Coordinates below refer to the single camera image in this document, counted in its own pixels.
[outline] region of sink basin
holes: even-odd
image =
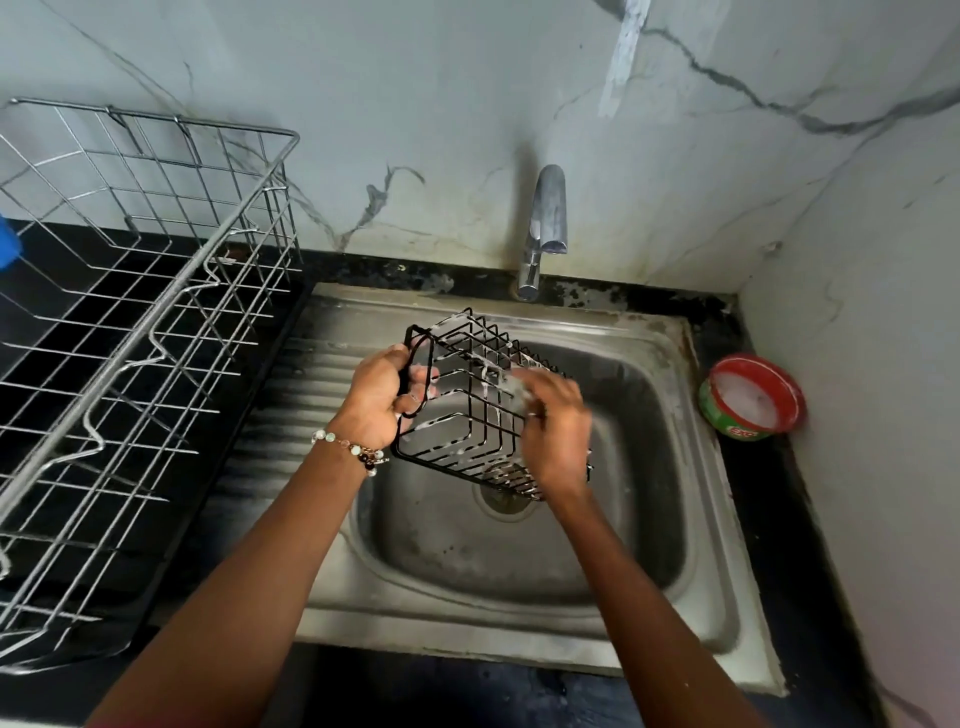
[[[684,565],[683,505],[650,380],[583,349],[523,344],[580,384],[593,412],[589,486],[638,562],[669,587]],[[376,558],[415,578],[524,604],[593,602],[569,541],[541,502],[394,459],[362,489],[357,515]]]
[[[716,435],[695,407],[686,321],[318,285],[209,507],[261,512],[364,356],[468,306],[578,381],[593,411],[589,485],[613,528],[735,682],[781,692]],[[546,504],[404,460],[379,470],[324,560],[300,639],[619,670]]]

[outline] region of faucet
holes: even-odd
[[[530,225],[516,276],[516,294],[522,301],[537,298],[540,257],[544,253],[566,253],[566,179],[564,170],[556,164],[547,164],[537,177]]]

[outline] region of metal dish rack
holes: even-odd
[[[305,302],[295,133],[41,100],[0,116],[0,670],[145,618]]]
[[[409,327],[404,343],[411,351],[400,391],[409,389],[411,366],[436,369],[437,391],[415,412],[402,416],[413,420],[413,426],[401,431],[397,425],[394,456],[542,500],[520,453],[528,406],[525,390],[510,377],[510,369],[543,367],[557,372],[557,368],[470,308],[430,328]],[[587,478],[590,470],[588,464]]]

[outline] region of cracked wall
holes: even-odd
[[[305,247],[511,267],[537,170],[559,163],[570,251],[546,272],[718,292],[866,139],[960,100],[908,92],[960,22],[948,0],[674,0],[600,118],[621,8],[29,0],[0,29],[0,82],[299,132]]]
[[[960,33],[908,89],[960,82]],[[895,725],[960,724],[960,108],[864,144],[741,296],[804,389],[791,440]]]

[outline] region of backsplash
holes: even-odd
[[[654,0],[607,118],[617,15],[615,0],[25,0],[5,10],[0,89],[293,129],[300,240],[325,250],[515,265],[557,163],[570,245],[545,273],[717,292],[865,139],[958,96],[911,94],[960,21],[949,0]]]

